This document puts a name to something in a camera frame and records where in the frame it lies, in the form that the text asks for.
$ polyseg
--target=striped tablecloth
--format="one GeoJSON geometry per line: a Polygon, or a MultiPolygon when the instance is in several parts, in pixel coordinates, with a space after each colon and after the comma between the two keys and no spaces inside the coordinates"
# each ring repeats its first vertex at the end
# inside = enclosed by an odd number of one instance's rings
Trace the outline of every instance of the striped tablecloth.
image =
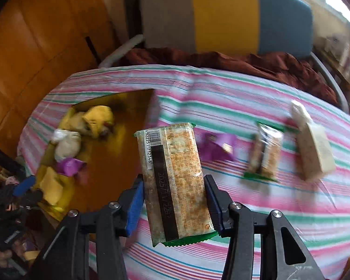
{"type": "MultiPolygon", "coordinates": [[[[35,173],[53,130],[68,107],[112,92],[154,88],[161,102],[158,125],[192,122],[202,131],[238,136],[235,162],[204,163],[219,188],[251,210],[279,209],[311,251],[325,277],[337,279],[350,255],[350,116],[309,94],[245,74],[182,66],[130,66],[73,74],[36,107],[18,146],[27,170],[35,173]],[[318,183],[299,179],[301,159],[290,119],[292,99],[304,104],[327,132],[337,170],[318,183]],[[243,179],[259,120],[287,127],[279,164],[279,183],[243,179]]],[[[145,208],[135,242],[124,250],[130,279],[220,279],[228,238],[177,248],[151,246],[145,208]]],[[[260,240],[255,240],[253,279],[259,278],[260,240]]]]}

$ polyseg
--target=brown fabric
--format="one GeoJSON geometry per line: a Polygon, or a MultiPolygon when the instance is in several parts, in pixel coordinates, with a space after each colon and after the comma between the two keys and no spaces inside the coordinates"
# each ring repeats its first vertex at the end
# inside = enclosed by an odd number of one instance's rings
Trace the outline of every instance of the brown fabric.
{"type": "Polygon", "coordinates": [[[334,91],[321,80],[309,63],[298,61],[284,52],[229,57],[214,51],[188,54],[173,48],[134,48],[115,65],[141,64],[191,65],[250,74],[295,87],[337,106],[334,91]]]}

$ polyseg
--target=screw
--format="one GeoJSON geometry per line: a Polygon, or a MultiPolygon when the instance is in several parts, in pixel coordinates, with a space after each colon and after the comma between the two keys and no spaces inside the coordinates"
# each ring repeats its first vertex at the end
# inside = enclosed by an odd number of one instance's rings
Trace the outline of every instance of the screw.
{"type": "Polygon", "coordinates": [[[240,202],[232,202],[230,204],[230,208],[231,209],[241,209],[241,207],[243,207],[243,206],[242,206],[242,204],[240,202]]]}
{"type": "Polygon", "coordinates": [[[280,210],[275,209],[272,211],[272,216],[274,216],[275,218],[280,218],[282,215],[283,213],[280,212],[280,210]]]}
{"type": "Polygon", "coordinates": [[[112,201],[109,203],[109,207],[111,209],[117,209],[118,207],[120,207],[120,204],[117,201],[112,201]]]}
{"type": "Polygon", "coordinates": [[[78,215],[78,211],[76,209],[69,210],[67,213],[68,217],[76,217],[78,215]]]}

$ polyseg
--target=purple packet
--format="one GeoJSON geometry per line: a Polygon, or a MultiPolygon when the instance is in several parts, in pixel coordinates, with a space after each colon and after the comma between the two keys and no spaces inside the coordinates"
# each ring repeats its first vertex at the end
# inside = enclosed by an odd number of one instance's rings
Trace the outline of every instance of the purple packet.
{"type": "Polygon", "coordinates": [[[237,137],[231,133],[204,133],[198,146],[201,161],[234,161],[237,137]]]}
{"type": "Polygon", "coordinates": [[[57,163],[57,172],[61,175],[71,177],[75,175],[86,163],[75,158],[65,158],[57,163]]]}

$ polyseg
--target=multicolored backrest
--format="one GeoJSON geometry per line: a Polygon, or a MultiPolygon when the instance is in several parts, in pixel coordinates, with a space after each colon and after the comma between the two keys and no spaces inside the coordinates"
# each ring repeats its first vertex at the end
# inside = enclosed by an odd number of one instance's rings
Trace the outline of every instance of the multicolored backrest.
{"type": "Polygon", "coordinates": [[[312,12],[302,0],[141,0],[146,47],[228,55],[312,49],[312,12]]]}

